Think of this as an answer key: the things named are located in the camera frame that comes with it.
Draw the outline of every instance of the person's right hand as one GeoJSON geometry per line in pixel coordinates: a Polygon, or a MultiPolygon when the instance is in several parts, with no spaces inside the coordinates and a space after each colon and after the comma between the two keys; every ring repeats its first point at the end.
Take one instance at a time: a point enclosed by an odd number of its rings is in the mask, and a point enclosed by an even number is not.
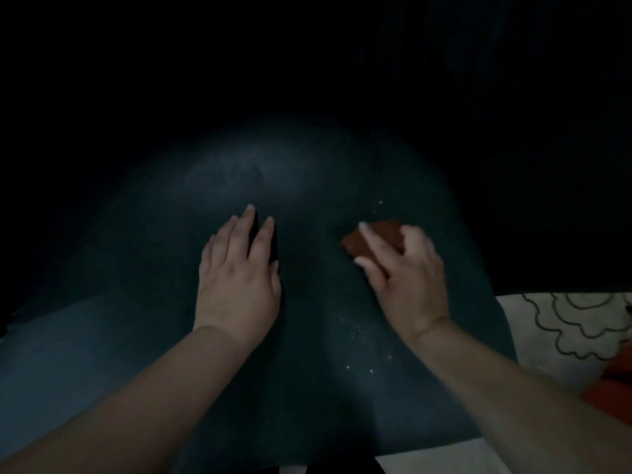
{"type": "Polygon", "coordinates": [[[367,274],[391,326],[412,347],[420,336],[450,317],[443,261],[419,227],[401,227],[404,255],[391,248],[366,223],[359,224],[359,231],[390,277],[386,278],[368,258],[359,256],[354,262],[367,274]]]}

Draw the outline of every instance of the person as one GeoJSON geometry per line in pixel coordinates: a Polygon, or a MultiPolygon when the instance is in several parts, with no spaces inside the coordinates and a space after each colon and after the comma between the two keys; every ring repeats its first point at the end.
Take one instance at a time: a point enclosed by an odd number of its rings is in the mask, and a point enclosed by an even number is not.
{"type": "MultiPolygon", "coordinates": [[[[279,312],[279,264],[268,264],[274,220],[249,252],[255,209],[233,216],[201,253],[193,331],[126,387],[35,441],[4,473],[156,472],[261,343],[279,312]]],[[[394,330],[464,406],[514,473],[619,473],[632,466],[632,429],[556,389],[450,319],[444,267],[418,227],[403,255],[364,223],[376,259],[355,262],[394,330]]]]}

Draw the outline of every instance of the black background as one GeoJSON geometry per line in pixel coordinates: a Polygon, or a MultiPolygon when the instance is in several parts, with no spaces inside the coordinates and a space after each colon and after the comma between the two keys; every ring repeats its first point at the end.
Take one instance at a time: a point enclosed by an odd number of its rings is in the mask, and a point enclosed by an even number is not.
{"type": "Polygon", "coordinates": [[[7,321],[124,170],[279,113],[387,128],[436,160],[497,294],[630,288],[630,0],[83,0],[13,14],[7,321]]]}

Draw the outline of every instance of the dark green surface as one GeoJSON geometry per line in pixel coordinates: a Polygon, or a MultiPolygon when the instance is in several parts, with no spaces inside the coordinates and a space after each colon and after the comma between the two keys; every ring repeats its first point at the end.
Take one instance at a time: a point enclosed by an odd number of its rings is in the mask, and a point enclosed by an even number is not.
{"type": "Polygon", "coordinates": [[[174,148],[94,206],[73,254],[0,344],[0,403],[12,406],[2,415],[0,456],[188,332],[201,248],[249,202],[277,221],[282,310],[184,450],[182,469],[315,462],[350,449],[388,454],[478,435],[392,332],[339,245],[360,220],[423,226],[446,265],[454,320],[514,358],[445,180],[385,136],[277,122],[174,148]]]}

